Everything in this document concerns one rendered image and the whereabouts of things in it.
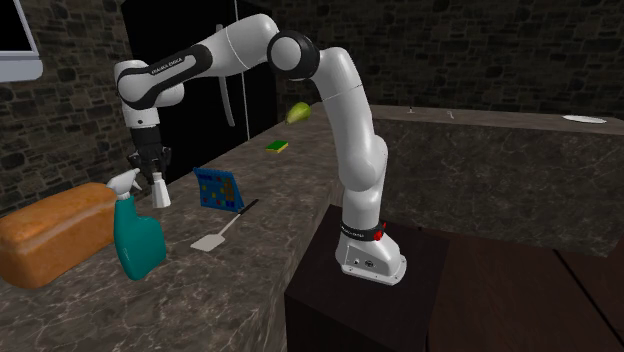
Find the black refrigerator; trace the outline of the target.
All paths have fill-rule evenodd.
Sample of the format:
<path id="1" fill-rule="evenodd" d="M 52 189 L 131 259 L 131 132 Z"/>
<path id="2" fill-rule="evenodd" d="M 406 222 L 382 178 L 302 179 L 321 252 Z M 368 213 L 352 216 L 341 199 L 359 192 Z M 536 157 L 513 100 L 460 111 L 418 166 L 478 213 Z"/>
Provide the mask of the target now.
<path id="1" fill-rule="evenodd" d="M 272 10 L 255 0 L 125 0 L 121 5 L 133 57 L 155 63 L 237 19 Z M 172 149 L 173 182 L 277 123 L 276 77 L 260 64 L 226 79 L 235 125 L 228 125 L 216 78 L 184 84 L 183 100 L 158 110 L 163 145 Z"/>

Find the white salt shaker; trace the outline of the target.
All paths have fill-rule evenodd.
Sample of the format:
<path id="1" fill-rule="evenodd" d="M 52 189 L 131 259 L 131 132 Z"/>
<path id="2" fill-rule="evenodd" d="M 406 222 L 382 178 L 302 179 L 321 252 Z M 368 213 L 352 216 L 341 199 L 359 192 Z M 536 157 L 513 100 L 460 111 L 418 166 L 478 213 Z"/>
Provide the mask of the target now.
<path id="1" fill-rule="evenodd" d="M 153 184 L 151 185 L 152 206 L 154 208 L 166 208 L 171 205 L 166 182 L 161 172 L 153 172 Z"/>

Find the blue patterned board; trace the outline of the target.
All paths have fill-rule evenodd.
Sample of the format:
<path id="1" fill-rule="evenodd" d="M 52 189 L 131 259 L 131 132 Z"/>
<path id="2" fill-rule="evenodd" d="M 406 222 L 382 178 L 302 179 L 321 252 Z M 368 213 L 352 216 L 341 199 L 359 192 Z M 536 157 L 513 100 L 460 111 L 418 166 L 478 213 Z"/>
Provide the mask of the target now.
<path id="1" fill-rule="evenodd" d="M 199 184 L 200 205 L 238 213 L 245 205 L 232 172 L 194 168 Z"/>

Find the teal spray bottle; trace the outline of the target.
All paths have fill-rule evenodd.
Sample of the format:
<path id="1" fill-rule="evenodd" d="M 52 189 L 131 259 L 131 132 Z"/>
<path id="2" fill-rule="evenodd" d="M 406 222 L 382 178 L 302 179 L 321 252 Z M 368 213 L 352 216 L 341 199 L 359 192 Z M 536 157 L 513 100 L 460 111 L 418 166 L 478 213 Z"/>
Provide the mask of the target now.
<path id="1" fill-rule="evenodd" d="M 130 191 L 140 186 L 135 181 L 138 168 L 111 178 L 106 187 L 117 197 L 114 206 L 113 237 L 119 261 L 127 277 L 141 280 L 166 258 L 166 244 L 160 223 L 139 216 Z"/>

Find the green pear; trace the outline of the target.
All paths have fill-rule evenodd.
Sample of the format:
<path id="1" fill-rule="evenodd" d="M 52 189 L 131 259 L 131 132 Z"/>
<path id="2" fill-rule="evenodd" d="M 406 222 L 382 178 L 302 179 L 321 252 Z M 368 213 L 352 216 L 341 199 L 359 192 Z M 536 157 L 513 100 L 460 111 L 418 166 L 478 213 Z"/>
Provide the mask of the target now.
<path id="1" fill-rule="evenodd" d="M 311 108 L 305 102 L 294 104 L 287 112 L 284 123 L 286 125 L 298 123 L 307 120 L 311 115 Z"/>

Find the dark robot stand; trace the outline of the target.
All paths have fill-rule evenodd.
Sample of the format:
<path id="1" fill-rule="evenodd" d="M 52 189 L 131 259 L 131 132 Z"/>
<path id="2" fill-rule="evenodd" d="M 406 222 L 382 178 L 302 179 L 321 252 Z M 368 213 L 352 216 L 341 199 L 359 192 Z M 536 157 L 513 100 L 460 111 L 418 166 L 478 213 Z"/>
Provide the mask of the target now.
<path id="1" fill-rule="evenodd" d="M 407 270 L 393 286 L 375 283 L 335 259 L 341 213 L 327 208 L 285 290 L 287 352 L 424 352 L 449 241 L 390 222 Z"/>

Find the brown bread loaf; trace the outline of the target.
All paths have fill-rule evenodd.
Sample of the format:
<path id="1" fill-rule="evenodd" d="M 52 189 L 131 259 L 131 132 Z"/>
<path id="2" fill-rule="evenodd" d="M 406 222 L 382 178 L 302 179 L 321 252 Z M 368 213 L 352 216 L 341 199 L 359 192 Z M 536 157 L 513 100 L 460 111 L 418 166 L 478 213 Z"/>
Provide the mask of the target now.
<path id="1" fill-rule="evenodd" d="M 0 278 L 42 287 L 113 241 L 116 195 L 86 183 L 0 219 Z"/>

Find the white framed window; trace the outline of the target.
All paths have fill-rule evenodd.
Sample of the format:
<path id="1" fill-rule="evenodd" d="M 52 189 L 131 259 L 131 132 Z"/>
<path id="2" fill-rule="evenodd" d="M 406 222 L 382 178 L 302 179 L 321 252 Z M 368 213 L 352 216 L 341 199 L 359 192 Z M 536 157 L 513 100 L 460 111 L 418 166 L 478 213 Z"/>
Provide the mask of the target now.
<path id="1" fill-rule="evenodd" d="M 0 83 L 37 80 L 42 73 L 20 0 L 0 0 Z"/>

